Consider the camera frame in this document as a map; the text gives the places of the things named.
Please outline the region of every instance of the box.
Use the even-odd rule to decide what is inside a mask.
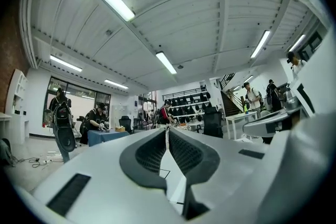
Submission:
[[[125,132],[125,127],[115,127],[116,132]]]

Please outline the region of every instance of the black cap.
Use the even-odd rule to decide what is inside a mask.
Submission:
[[[103,111],[106,110],[105,105],[103,103],[98,104],[98,108],[102,109]]]
[[[289,59],[290,62],[292,62],[294,56],[295,56],[295,54],[292,51],[288,52],[288,54],[287,54],[287,57],[288,57],[288,59]]]

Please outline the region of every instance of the brick wall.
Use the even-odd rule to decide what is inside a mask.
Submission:
[[[15,69],[27,75],[29,63],[19,28],[19,0],[12,0],[0,18],[0,112],[5,113],[10,81]]]

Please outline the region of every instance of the black chair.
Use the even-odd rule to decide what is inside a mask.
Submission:
[[[204,113],[203,134],[223,138],[222,114],[216,108],[206,108]]]
[[[125,130],[129,134],[134,133],[134,129],[133,129],[133,131],[131,129],[131,119],[128,116],[122,116],[121,119],[119,120],[119,124],[120,124],[120,126],[124,126]]]

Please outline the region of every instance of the blue table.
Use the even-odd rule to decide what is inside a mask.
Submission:
[[[88,131],[89,146],[94,146],[102,142],[118,139],[130,135],[128,132],[116,132],[114,129],[110,129],[109,132],[100,131]]]

